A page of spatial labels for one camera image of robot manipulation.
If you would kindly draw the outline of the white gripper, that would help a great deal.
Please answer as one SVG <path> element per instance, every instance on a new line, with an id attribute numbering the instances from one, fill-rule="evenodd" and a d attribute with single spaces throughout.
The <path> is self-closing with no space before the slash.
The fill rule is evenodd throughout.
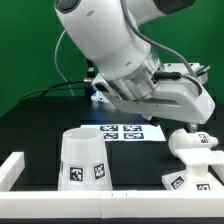
<path id="1" fill-rule="evenodd" d="M 196 133 L 197 124 L 211 117 L 215 103 L 197 78 L 186 73 L 181 63 L 165 64 L 151 72 L 141 66 L 131 74 L 107 80 L 98 74 L 93 86 L 116 109 L 138 114 L 147 120 L 164 118 L 188 123 L 188 133 Z"/>

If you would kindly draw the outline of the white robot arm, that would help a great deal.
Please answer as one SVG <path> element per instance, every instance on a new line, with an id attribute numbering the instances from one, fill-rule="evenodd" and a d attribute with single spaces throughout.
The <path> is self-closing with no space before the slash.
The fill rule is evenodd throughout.
<path id="1" fill-rule="evenodd" d="M 116 109 L 147 120 L 204 124 L 215 103 L 203 88 L 207 70 L 179 56 L 164 64 L 158 43 L 139 26 L 192 6 L 196 0 L 55 0 L 55 11 L 76 46 L 98 68 L 93 86 Z"/>

